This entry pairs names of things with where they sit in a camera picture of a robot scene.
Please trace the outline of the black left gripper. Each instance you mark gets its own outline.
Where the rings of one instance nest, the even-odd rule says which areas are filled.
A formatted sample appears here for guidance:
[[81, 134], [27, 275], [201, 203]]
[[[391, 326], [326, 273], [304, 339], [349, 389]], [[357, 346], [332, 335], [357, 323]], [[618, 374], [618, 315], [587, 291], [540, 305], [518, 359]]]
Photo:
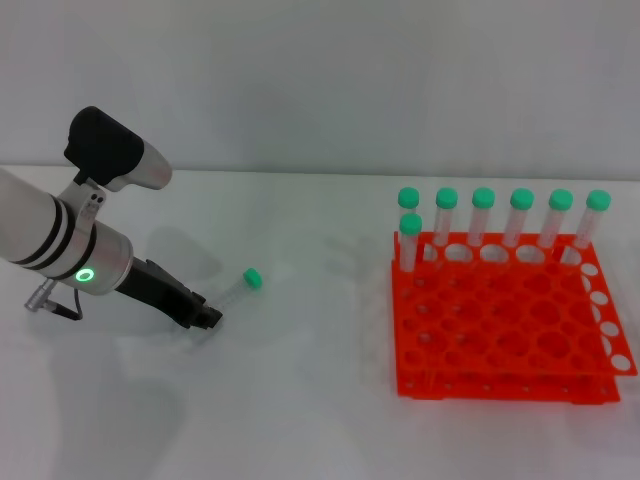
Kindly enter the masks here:
[[135, 257], [116, 291], [159, 310], [179, 326], [208, 330], [223, 314], [150, 260]]

